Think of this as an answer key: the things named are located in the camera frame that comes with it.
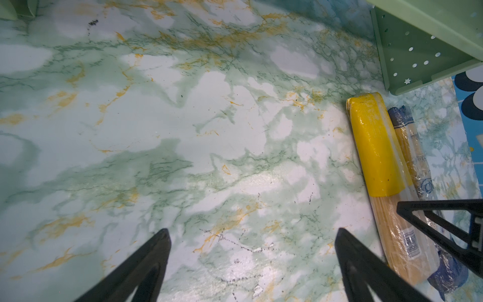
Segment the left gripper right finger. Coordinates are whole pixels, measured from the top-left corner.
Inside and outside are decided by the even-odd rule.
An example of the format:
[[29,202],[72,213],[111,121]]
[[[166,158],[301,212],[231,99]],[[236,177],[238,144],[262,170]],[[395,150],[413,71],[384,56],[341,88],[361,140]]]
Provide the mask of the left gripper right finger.
[[348,301],[428,301],[349,231],[340,228],[335,250]]

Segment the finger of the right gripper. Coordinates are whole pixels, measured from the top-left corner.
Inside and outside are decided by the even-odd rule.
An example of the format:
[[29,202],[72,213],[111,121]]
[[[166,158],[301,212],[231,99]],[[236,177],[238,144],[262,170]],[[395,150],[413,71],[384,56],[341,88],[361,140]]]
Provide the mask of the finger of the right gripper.
[[[438,216],[436,210],[465,210],[470,213],[469,231],[464,231]],[[467,244],[465,248],[453,243],[441,232],[416,217],[422,211],[426,218]],[[478,277],[482,277],[482,200],[400,201],[397,214],[410,222],[440,247],[459,260]]]

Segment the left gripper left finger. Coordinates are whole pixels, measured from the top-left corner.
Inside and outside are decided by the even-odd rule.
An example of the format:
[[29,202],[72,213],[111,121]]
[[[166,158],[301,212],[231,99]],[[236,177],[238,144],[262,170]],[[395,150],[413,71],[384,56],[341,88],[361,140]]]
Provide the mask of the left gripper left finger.
[[77,301],[157,301],[171,246],[169,230],[160,230]]

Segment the yellow spaghetti bag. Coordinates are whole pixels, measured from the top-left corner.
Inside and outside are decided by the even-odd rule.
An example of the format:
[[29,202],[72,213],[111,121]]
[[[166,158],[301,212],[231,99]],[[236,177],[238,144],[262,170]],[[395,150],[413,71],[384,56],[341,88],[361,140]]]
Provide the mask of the yellow spaghetti bag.
[[419,197],[384,100],[366,93],[348,98],[346,107],[386,260],[407,283],[420,284],[440,259],[434,242],[397,213],[400,201]]

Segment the green wooden shelf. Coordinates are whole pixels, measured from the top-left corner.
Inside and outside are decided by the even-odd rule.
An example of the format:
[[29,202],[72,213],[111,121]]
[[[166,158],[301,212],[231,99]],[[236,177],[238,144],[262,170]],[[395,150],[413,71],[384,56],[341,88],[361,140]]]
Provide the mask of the green wooden shelf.
[[425,31],[468,21],[482,38],[481,1],[427,1],[416,18],[399,1],[14,1],[1,21],[1,107],[117,86],[157,84],[171,102],[218,72],[262,98],[317,101],[363,91],[405,94],[475,67],[482,58]]

